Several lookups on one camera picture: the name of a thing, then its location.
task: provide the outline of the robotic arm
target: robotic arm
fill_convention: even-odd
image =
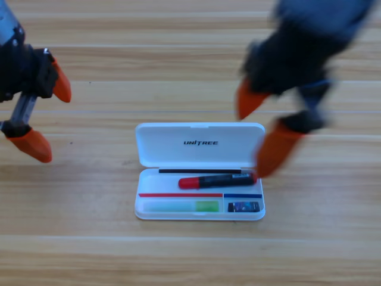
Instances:
[[[54,94],[70,102],[70,82],[47,48],[33,49],[24,41],[23,27],[5,0],[0,0],[0,102],[21,92],[11,118],[0,122],[0,129],[20,151],[49,163],[50,144],[29,126],[29,119],[38,97]]]

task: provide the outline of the unitree logo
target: unitree logo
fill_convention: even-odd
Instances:
[[[184,141],[184,145],[218,145],[218,141]]]

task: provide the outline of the red marker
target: red marker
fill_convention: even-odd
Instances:
[[[250,186],[257,182],[257,176],[253,173],[204,176],[195,178],[183,178],[179,180],[180,189],[203,189],[214,186]]]

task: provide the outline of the blurred robot hand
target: blurred robot hand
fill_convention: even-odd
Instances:
[[[237,91],[238,118],[293,88],[305,108],[275,120],[255,154],[259,177],[272,175],[302,138],[325,127],[318,107],[332,87],[327,64],[353,43],[375,5],[375,0],[280,0],[278,27],[248,49]]]

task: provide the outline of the blue strip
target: blue strip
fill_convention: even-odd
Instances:
[[[224,194],[224,198],[262,198],[260,194]]]
[[[318,82],[310,83],[308,85],[302,85],[301,88],[314,88],[315,86],[325,85],[326,83],[330,83],[330,82],[331,80],[323,79],[323,80],[319,80]]]

